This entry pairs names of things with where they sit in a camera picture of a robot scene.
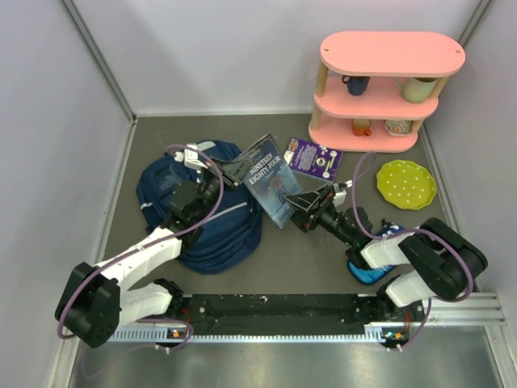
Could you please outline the dark blue Nineteen Eighty-Four book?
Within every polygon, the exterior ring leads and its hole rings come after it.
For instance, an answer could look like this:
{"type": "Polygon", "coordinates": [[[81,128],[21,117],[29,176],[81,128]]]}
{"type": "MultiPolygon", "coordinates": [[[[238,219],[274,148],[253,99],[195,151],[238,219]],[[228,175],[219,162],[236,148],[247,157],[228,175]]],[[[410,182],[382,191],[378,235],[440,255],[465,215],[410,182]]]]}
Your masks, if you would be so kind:
{"type": "Polygon", "coordinates": [[[235,161],[250,162],[243,183],[271,220],[283,229],[294,214],[286,196],[301,193],[296,176],[284,160],[271,134],[258,139],[235,161]]]}

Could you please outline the purple treehouse paperback book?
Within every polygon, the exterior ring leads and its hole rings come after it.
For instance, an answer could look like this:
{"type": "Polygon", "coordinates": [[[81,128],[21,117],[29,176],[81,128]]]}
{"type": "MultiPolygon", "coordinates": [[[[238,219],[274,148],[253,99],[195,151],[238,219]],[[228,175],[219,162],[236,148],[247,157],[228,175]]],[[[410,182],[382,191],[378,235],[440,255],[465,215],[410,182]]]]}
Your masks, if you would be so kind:
{"type": "Polygon", "coordinates": [[[289,139],[284,160],[292,171],[332,183],[343,152],[296,137],[289,139]]]}

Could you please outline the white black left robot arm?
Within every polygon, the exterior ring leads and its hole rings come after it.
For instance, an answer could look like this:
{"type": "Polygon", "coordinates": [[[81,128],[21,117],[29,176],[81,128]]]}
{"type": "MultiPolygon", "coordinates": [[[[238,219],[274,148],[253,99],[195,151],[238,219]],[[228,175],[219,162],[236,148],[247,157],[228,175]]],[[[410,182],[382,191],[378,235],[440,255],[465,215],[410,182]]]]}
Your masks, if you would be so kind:
{"type": "Polygon", "coordinates": [[[209,159],[200,182],[186,180],[176,186],[168,215],[148,237],[95,266],[76,266],[57,304],[58,336],[78,337],[98,348],[119,327],[150,316],[177,319],[183,311],[183,293],[173,281],[158,279],[139,289],[134,285],[197,242],[225,189],[238,188],[251,166],[250,160],[209,159]]]}

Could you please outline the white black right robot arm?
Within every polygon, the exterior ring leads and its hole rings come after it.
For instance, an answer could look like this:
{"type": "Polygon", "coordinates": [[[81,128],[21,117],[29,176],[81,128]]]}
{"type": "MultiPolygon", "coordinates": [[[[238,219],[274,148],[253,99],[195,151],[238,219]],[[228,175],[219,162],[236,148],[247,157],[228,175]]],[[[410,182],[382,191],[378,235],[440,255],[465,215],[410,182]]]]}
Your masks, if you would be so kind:
{"type": "Polygon", "coordinates": [[[292,221],[301,231],[321,227],[347,246],[347,267],[359,283],[374,285],[399,266],[412,267],[381,289],[376,307],[383,318],[394,320],[408,305],[433,297],[444,302],[464,300],[474,290],[488,260],[447,224],[432,217],[405,229],[383,221],[374,234],[364,208],[353,204],[338,211],[346,194],[346,184],[335,183],[285,199],[294,207],[292,221]]]}

